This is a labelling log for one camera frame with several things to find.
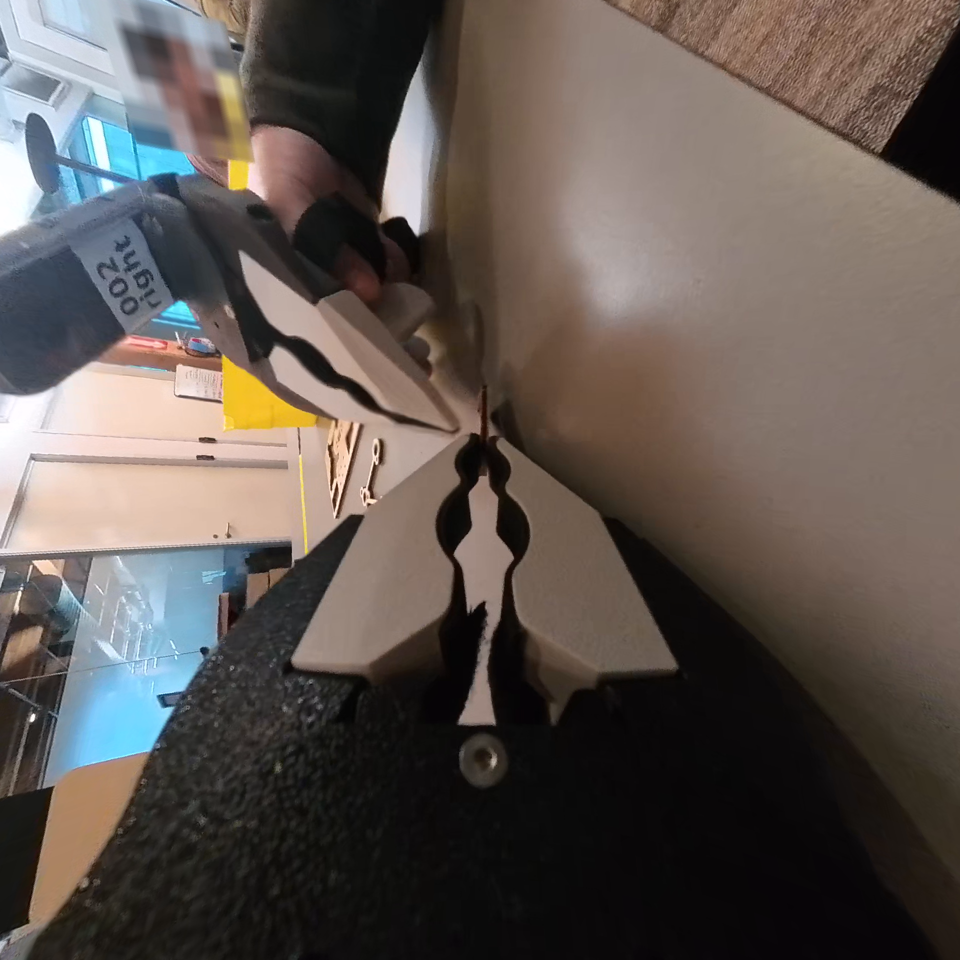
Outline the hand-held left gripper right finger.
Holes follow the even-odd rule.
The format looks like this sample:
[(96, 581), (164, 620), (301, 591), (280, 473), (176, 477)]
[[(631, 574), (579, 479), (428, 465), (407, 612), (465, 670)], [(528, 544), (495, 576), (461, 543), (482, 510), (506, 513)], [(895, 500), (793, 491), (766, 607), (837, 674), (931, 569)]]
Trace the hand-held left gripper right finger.
[(601, 514), (504, 438), (488, 455), (512, 555), (487, 666), (496, 723), (556, 723), (580, 691), (676, 676)]

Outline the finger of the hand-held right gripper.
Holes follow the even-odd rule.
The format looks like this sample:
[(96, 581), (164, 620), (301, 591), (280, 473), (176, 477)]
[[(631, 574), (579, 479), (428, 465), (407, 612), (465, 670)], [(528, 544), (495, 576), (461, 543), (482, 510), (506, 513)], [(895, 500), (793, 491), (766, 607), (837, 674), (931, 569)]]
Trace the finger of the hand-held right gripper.
[(355, 294), (341, 291), (312, 304), (246, 252), (239, 261), (272, 335), (267, 358), (282, 346), (314, 377), (373, 410), (459, 432), (458, 417), (428, 375)]
[(282, 345), (276, 345), (270, 356), (258, 367), (265, 385), (283, 400), (306, 412), (328, 419), (362, 426), (408, 426), (420, 431), (445, 433), (440, 426), (427, 424), (408, 416), (374, 410), (352, 397), (347, 391), (331, 387), (312, 374), (297, 356)]

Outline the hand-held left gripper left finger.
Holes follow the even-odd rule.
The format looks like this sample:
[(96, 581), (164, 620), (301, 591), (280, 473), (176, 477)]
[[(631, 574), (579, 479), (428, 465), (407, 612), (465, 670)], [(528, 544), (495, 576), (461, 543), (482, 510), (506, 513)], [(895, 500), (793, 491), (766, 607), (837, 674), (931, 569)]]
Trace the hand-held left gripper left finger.
[(454, 553), (471, 531), (481, 438), (453, 440), (364, 513), (291, 658), (303, 673), (424, 695), (428, 722), (458, 722), (477, 642), (460, 652), (450, 623), (466, 615)]

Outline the star-cutout wooden parts sheet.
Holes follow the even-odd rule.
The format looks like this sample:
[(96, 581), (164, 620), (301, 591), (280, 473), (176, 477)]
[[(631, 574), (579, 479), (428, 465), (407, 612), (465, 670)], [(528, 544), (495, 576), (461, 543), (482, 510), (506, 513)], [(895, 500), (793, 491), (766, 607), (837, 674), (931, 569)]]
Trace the star-cutout wooden parts sheet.
[(361, 424), (335, 419), (330, 422), (324, 450), (327, 489), (331, 513), (339, 519), (349, 486)]

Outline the person's right hand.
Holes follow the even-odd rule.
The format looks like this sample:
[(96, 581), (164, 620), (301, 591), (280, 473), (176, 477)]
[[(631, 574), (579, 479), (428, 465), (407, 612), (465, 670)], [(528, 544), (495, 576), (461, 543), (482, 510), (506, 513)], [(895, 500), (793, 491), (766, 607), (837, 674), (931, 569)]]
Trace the person's right hand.
[(248, 188), (270, 209), (288, 238), (322, 198), (341, 197), (366, 221), (378, 219), (377, 207), (359, 181), (310, 137), (288, 127), (257, 125), (250, 141)]

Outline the yellow plastic bin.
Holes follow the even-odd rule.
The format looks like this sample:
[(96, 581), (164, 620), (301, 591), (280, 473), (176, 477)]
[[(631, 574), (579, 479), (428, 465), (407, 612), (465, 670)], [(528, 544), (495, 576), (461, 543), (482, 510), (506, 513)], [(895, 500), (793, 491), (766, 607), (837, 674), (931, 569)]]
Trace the yellow plastic bin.
[(227, 356), (222, 356), (222, 419), (225, 432), (330, 426), (325, 417), (279, 398)]

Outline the white paper notice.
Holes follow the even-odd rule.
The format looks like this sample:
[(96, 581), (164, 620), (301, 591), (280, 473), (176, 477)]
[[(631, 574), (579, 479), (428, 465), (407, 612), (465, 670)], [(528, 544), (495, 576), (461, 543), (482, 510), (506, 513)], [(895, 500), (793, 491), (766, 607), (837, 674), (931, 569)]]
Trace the white paper notice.
[(221, 404), (224, 396), (223, 373), (220, 369), (177, 365), (173, 392), (180, 400)]

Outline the black floor lamp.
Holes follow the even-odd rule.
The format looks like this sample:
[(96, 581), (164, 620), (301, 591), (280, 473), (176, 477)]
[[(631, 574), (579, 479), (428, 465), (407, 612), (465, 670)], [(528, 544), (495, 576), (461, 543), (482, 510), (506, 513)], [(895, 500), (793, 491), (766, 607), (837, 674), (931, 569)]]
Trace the black floor lamp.
[(54, 196), (62, 188), (61, 168), (88, 174), (98, 179), (104, 179), (115, 185), (141, 185), (138, 181), (124, 174), (116, 174), (99, 167), (60, 155), (51, 131), (42, 115), (35, 112), (28, 114), (24, 124), (24, 140), (30, 173), (45, 196)]

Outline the glass window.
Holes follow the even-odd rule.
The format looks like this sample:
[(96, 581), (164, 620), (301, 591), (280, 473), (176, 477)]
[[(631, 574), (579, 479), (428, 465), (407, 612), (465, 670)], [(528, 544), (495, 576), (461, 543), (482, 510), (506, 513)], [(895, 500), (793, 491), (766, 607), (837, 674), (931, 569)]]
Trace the glass window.
[(289, 543), (2, 558), (1, 796), (150, 751)]

